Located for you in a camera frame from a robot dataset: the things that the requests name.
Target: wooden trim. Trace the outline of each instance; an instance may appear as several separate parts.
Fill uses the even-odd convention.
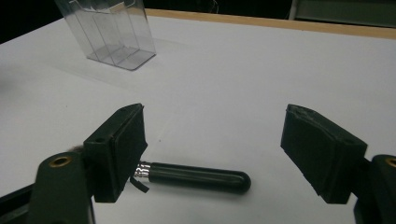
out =
[[[175,18],[181,20],[193,20],[193,21],[213,21],[213,22],[224,22],[224,23],[232,23],[232,24],[285,28],[285,29],[302,30],[302,31],[314,31],[314,32],[340,34],[340,35],[359,35],[359,36],[396,39],[396,29],[392,29],[392,28],[330,24],[330,23],[308,22],[308,21],[283,21],[283,20],[264,19],[264,18],[206,14],[206,13],[184,12],[184,11],[170,11],[170,10],[148,9],[148,8],[146,9],[146,12],[149,16],[152,17],[166,17],[166,18]]]

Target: clear plastic container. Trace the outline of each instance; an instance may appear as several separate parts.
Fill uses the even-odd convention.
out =
[[[87,58],[135,70],[155,56],[142,0],[55,0]]]

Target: table surface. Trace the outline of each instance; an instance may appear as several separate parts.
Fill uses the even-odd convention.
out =
[[[0,45],[0,195],[142,103],[144,160],[244,171],[251,189],[127,184],[94,204],[97,223],[354,223],[356,198],[323,202],[279,146],[285,109],[317,110],[364,140],[367,159],[395,154],[396,41],[151,12],[158,55],[134,72],[86,60],[64,20]]]

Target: metal ferrule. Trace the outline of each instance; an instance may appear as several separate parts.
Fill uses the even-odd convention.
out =
[[[149,178],[149,168],[151,167],[151,162],[140,161],[137,164],[137,168],[134,171],[134,177],[146,177]]]

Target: tool handle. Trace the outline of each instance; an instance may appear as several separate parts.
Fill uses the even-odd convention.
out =
[[[153,162],[150,165],[148,180],[152,183],[240,194],[245,193],[250,188],[250,178],[244,172],[159,162]]]

